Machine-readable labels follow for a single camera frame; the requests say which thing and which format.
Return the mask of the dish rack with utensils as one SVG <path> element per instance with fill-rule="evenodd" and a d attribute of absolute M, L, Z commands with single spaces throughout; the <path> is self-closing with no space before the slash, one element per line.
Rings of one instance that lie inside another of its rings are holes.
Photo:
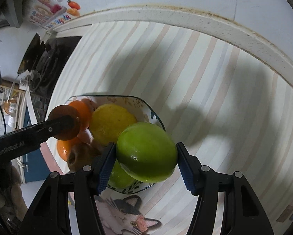
<path fill-rule="evenodd" d="M 0 85 L 0 136 L 23 128 L 26 112 L 26 92 L 19 84 L 3 80 Z"/>

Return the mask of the blue kitchen cabinet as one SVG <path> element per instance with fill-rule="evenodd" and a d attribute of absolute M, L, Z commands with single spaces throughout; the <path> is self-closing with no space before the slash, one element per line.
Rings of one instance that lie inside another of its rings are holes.
<path fill-rule="evenodd" d="M 50 170 L 40 149 L 22 156 L 24 180 L 26 183 L 45 180 Z"/>

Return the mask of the orange mandarin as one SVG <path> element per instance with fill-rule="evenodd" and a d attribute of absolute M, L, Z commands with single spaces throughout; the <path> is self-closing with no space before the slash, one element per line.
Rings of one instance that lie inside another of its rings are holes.
<path fill-rule="evenodd" d="M 79 119 L 80 119 L 80 131 L 86 130 L 91 121 L 92 112 L 89 107 L 83 103 L 82 101 L 75 100 L 68 104 L 69 106 L 75 108 L 79 112 Z"/>
<path fill-rule="evenodd" d="M 78 137 L 75 137 L 75 138 L 67 140 L 67 141 L 57 140 L 57 152 L 58 152 L 59 156 L 64 161 L 67 161 L 72 147 L 76 144 L 79 144 L 79 143 L 81 143 L 81 140 Z"/>

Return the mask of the striped cat-print table mat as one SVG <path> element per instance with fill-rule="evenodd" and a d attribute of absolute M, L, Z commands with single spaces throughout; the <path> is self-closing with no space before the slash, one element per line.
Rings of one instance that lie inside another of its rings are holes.
<path fill-rule="evenodd" d="M 81 36 L 50 99 L 135 96 L 175 142 L 218 172 L 242 172 L 275 234 L 293 206 L 293 88 L 272 69 L 222 40 L 151 22 L 97 23 Z"/>

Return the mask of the small brown card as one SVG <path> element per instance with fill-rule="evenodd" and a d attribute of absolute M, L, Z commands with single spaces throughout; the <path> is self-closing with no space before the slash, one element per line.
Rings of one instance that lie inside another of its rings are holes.
<path fill-rule="evenodd" d="M 293 212 L 293 206 L 288 205 L 284 211 L 280 214 L 280 216 L 276 219 L 276 222 L 284 223 Z"/>

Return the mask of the dark brown-orange fruit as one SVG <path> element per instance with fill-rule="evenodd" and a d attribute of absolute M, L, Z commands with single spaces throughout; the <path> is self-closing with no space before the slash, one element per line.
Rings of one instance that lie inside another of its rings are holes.
<path fill-rule="evenodd" d="M 53 108 L 48 120 L 56 122 L 56 133 L 53 137 L 62 141 L 75 138 L 81 129 L 79 112 L 69 105 L 59 105 Z"/>

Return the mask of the brown-red apple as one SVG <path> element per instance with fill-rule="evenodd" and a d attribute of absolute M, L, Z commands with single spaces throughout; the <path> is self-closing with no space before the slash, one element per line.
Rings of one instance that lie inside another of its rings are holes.
<path fill-rule="evenodd" d="M 88 143 L 73 145 L 67 158 L 67 164 L 71 172 L 77 172 L 86 165 L 91 165 L 101 152 Z"/>

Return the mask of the black gas stove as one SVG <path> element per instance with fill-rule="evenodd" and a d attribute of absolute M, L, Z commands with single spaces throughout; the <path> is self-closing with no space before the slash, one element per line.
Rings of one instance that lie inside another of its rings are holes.
<path fill-rule="evenodd" d="M 79 43 L 80 36 L 50 38 L 41 41 L 36 33 L 31 40 L 18 68 L 18 75 L 31 73 L 29 89 L 32 93 L 51 97 L 56 82 L 72 52 Z"/>

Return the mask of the green apple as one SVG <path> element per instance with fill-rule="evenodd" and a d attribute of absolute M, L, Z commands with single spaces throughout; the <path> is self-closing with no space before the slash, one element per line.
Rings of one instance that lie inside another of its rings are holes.
<path fill-rule="evenodd" d="M 127 174 L 145 183 L 169 178 L 177 165 L 177 148 L 167 132 L 150 123 L 135 123 L 119 136 L 117 160 Z"/>
<path fill-rule="evenodd" d="M 108 184 L 116 189 L 123 189 L 131 186 L 135 182 L 135 179 L 128 175 L 116 160 L 112 172 L 109 177 Z"/>

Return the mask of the colourful wall sticker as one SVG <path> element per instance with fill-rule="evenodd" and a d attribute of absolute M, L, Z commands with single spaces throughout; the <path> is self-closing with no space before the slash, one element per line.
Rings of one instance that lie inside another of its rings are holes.
<path fill-rule="evenodd" d="M 77 0 L 24 0 L 24 18 L 45 30 L 81 16 Z"/>

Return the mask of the oval floral ceramic plate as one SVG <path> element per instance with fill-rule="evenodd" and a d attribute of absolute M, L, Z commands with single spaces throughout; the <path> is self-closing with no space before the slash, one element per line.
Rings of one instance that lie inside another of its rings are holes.
<path fill-rule="evenodd" d="M 155 151 L 163 144 L 164 126 L 146 102 L 131 96 L 79 96 L 65 104 L 82 120 L 76 137 L 57 141 L 58 155 L 70 171 L 89 165 L 113 142 L 117 161 L 108 187 L 129 195 L 154 184 L 150 166 L 159 166 L 162 159 Z"/>

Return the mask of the yellow lemon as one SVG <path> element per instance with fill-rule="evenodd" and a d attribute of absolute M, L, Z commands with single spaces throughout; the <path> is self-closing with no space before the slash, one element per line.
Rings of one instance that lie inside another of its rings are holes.
<path fill-rule="evenodd" d="M 115 104 L 99 106 L 92 114 L 89 130 L 97 145 L 116 143 L 120 134 L 137 122 L 136 117 L 126 108 Z"/>

